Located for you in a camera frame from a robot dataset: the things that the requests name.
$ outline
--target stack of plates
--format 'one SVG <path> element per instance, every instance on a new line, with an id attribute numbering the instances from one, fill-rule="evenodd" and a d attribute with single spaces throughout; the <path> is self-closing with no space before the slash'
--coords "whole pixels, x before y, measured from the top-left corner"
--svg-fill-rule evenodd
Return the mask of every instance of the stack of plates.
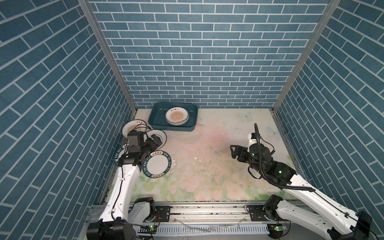
<path id="1" fill-rule="evenodd" d="M 185 108 L 175 107 L 166 112 L 166 120 L 173 126 L 181 126 L 189 119 L 189 112 Z"/>

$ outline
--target floral tabletop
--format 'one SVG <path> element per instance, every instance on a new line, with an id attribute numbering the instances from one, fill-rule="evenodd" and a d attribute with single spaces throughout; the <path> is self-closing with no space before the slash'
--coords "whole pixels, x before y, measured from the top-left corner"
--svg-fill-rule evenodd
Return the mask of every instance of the floral tabletop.
<path id="1" fill-rule="evenodd" d="M 136 119 L 147 122 L 150 112 L 139 109 Z M 267 200 L 272 194 L 295 199 L 263 179 L 252 178 L 248 165 L 231 157 L 229 146 L 247 146 L 254 123 L 261 136 L 274 145 L 274 160 L 294 168 L 268 109 L 199 109 L 194 131 L 165 131 L 167 142 L 161 150 L 170 154 L 171 169 L 156 179 L 141 172 L 132 201 L 140 197 L 172 202 Z"/>

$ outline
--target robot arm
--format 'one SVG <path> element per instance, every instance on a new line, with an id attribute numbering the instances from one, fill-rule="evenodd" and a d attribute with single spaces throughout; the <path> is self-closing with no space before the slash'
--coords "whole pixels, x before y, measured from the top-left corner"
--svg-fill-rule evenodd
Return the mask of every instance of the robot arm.
<path id="1" fill-rule="evenodd" d="M 282 162 L 274 161 L 269 149 L 260 144 L 257 124 L 255 133 L 249 134 L 248 140 L 248 148 L 231 145 L 232 158 L 248 163 L 268 183 L 296 196 L 318 213 L 293 206 L 282 198 L 272 195 L 264 205 L 266 218 L 291 220 L 329 240 L 369 238 L 371 216 L 363 211 L 356 213 L 339 204 L 309 184 L 294 169 Z"/>
<path id="2" fill-rule="evenodd" d="M 129 146 L 118 160 L 115 186 L 99 221 L 88 226 L 88 240 L 135 240 L 143 221 L 154 216 L 155 203 L 152 197 L 137 199 L 129 212 L 133 188 L 139 179 L 144 159 L 162 144 L 156 135 L 144 142 L 143 134 L 135 130 L 128 134 Z"/>

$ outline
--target blue brick wallpaper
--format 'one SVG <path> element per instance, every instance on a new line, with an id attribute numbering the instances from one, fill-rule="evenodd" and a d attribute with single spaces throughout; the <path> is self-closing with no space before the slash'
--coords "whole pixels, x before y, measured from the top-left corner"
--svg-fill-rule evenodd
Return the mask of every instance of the blue brick wallpaper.
<path id="1" fill-rule="evenodd" d="M 130 115 L 76 0 L 0 1 L 0 239 L 78 237 Z"/>
<path id="2" fill-rule="evenodd" d="M 329 0 L 94 1 L 139 108 L 270 108 Z"/>
<path id="3" fill-rule="evenodd" d="M 384 1 L 342 0 L 278 110 L 309 181 L 384 225 Z"/>

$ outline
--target white ceramic plate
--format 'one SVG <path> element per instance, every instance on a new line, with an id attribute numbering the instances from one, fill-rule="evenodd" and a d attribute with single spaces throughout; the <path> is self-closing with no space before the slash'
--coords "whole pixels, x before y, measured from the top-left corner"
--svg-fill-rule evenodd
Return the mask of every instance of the white ceramic plate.
<path id="1" fill-rule="evenodd" d="M 124 144 L 123 146 L 119 147 L 119 149 L 117 149 L 115 154 L 113 155 L 113 161 L 115 162 L 116 165 L 118 164 L 118 160 L 121 157 L 121 155 L 123 155 L 123 153 L 125 152 L 125 148 L 127 146 L 128 144 Z"/>
<path id="2" fill-rule="evenodd" d="M 175 107 L 166 112 L 166 120 L 172 123 L 184 122 L 189 117 L 189 112 L 185 108 Z"/>
<path id="3" fill-rule="evenodd" d="M 173 125 L 173 126 L 181 126 L 181 125 L 183 125 L 184 123 L 188 122 L 188 120 L 189 120 L 189 115 L 188 115 L 188 117 L 187 117 L 184 121 L 182 121 L 182 122 L 179 122 L 179 123 L 172 123 L 172 122 L 169 122 L 169 121 L 167 120 L 167 123 L 169 123 L 169 124 L 171 124 L 171 125 Z"/>
<path id="4" fill-rule="evenodd" d="M 164 151 L 149 154 L 142 165 L 143 173 L 150 178 L 158 178 L 166 174 L 172 164 L 170 155 Z"/>
<path id="5" fill-rule="evenodd" d="M 132 131 L 136 126 L 140 125 L 136 130 L 137 131 L 143 131 L 145 132 L 145 130 L 147 129 L 147 124 L 143 121 L 143 120 L 132 120 L 130 122 L 128 122 L 127 124 L 124 125 L 124 127 L 122 128 L 121 130 L 121 133 L 122 135 L 127 138 L 128 137 L 128 133 L 130 131 Z"/>
<path id="6" fill-rule="evenodd" d="M 167 142 L 167 135 L 165 132 L 161 131 L 161 130 L 151 130 L 151 131 L 148 131 L 147 132 L 147 135 L 148 137 L 151 137 L 153 134 L 155 134 L 156 136 L 158 136 L 162 142 L 162 144 L 156 149 L 156 150 L 159 150 L 160 148 L 162 148 L 166 142 Z M 144 134 L 144 141 L 147 140 L 147 135 Z"/>

